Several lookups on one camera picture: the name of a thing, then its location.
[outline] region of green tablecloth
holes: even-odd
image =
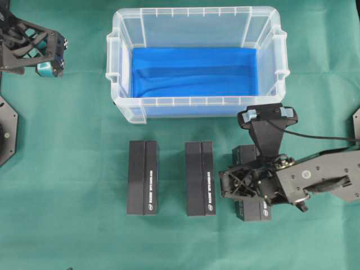
[[[273,221],[244,223],[219,196],[217,216],[185,213],[184,142],[212,140],[215,171],[250,143],[235,118],[155,119],[131,125],[105,79],[106,39],[126,7],[273,6],[288,33],[284,105],[306,134],[353,136],[360,107],[360,27],[354,0],[13,0],[18,17],[69,40],[62,79],[4,74],[2,95],[20,117],[16,155],[0,168],[1,269],[357,269],[360,202],[313,196],[305,214],[273,208]],[[129,140],[160,145],[159,213],[125,213]],[[285,135],[295,158],[345,146]]]

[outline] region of blue cloth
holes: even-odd
[[[256,50],[135,48],[132,97],[256,96]]]

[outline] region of green fabric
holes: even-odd
[[[273,6],[288,33],[291,75],[284,105],[292,131],[353,136],[360,107],[360,27],[354,0],[13,0],[12,12],[69,40],[62,79],[4,74],[2,95],[20,117],[17,153],[0,168],[0,268],[357,269],[360,203],[313,196],[305,214],[273,208],[244,223],[219,196],[216,217],[185,213],[184,142],[212,140],[215,171],[250,143],[235,118],[154,119],[129,124],[110,98],[106,39],[120,8]],[[128,143],[160,145],[159,213],[125,213]],[[281,152],[302,158],[345,146],[285,135]]]

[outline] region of metal bracket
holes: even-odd
[[[360,109],[353,114],[355,139],[360,139]]]
[[[4,144],[0,149],[0,166],[16,152],[17,112],[0,96],[0,125]]]

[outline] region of black mount plate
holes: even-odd
[[[16,111],[0,96],[0,123],[4,130],[4,134],[0,134],[4,136],[4,146],[0,152],[0,166],[15,154],[17,119]]]

